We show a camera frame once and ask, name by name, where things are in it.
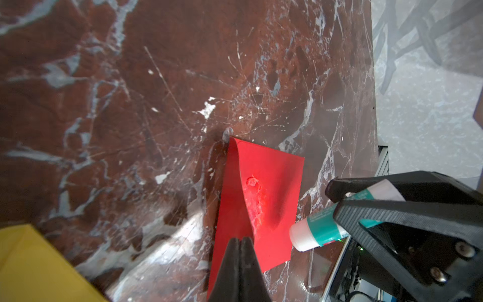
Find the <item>yellow envelope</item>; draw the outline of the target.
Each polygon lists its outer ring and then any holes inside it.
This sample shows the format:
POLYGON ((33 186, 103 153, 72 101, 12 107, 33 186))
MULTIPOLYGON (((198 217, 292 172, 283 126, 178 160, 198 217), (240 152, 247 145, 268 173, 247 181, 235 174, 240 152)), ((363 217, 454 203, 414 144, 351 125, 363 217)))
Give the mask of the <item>yellow envelope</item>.
POLYGON ((31 225, 1 229, 1 301, 106 301, 31 225))

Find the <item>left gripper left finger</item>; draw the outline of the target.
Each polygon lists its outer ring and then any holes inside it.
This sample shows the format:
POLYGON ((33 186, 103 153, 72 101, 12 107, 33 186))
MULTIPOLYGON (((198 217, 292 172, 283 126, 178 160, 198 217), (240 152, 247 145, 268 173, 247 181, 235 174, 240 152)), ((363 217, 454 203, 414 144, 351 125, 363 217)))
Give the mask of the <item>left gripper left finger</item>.
POLYGON ((233 238, 229 240, 226 247, 225 255, 208 301, 238 302, 240 300, 240 264, 240 240, 233 238))

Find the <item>red envelope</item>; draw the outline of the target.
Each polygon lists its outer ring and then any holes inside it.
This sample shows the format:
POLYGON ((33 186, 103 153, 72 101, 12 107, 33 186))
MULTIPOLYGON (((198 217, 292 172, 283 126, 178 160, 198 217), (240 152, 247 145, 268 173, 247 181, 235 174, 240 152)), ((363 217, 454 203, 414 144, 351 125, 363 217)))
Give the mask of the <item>red envelope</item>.
POLYGON ((208 297, 230 239, 249 237, 264 273, 290 260, 304 158, 230 138, 218 210, 208 297))

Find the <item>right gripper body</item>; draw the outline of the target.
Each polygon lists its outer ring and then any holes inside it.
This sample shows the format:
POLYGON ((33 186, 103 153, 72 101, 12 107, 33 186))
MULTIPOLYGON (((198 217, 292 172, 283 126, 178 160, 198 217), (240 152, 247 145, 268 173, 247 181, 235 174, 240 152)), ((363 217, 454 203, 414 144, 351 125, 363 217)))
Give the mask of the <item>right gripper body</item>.
POLYGON ((347 227, 363 249, 356 276, 397 301, 482 301, 482 223, 347 227))

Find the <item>white green glue stick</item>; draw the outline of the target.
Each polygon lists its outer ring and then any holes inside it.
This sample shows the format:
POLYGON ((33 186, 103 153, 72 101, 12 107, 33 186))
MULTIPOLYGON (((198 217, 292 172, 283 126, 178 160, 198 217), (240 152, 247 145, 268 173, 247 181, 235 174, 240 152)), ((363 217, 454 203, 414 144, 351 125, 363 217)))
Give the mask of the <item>white green glue stick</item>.
MULTIPOLYGON (((348 200, 389 200, 404 201, 405 198, 387 179, 359 191, 348 200)), ((295 249, 305 252, 348 237, 348 232, 333 219, 336 206, 330 206, 294 224, 289 236, 295 249)))

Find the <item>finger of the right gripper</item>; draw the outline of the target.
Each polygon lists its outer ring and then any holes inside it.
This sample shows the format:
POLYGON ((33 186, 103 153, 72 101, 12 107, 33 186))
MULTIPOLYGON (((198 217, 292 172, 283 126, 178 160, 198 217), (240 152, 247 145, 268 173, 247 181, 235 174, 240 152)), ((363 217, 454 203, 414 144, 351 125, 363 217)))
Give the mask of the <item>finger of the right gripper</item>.
POLYGON ((328 183, 325 195, 337 203, 346 193, 358 193, 383 180, 388 180, 407 201, 482 205, 481 193, 450 176, 428 171, 379 177, 335 178, 328 183))
POLYGON ((466 241, 482 249, 482 206, 410 201, 344 200, 334 220, 365 249, 383 249, 382 242, 361 224, 362 220, 394 223, 466 241))

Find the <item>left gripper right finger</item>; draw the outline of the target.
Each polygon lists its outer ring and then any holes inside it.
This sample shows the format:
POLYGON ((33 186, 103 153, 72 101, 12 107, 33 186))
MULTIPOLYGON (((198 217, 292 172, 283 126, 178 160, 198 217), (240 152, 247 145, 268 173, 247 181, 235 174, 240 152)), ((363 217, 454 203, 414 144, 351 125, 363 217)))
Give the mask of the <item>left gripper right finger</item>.
POLYGON ((248 237, 244 237, 241 241, 240 301, 271 302, 257 260, 253 241, 248 237))

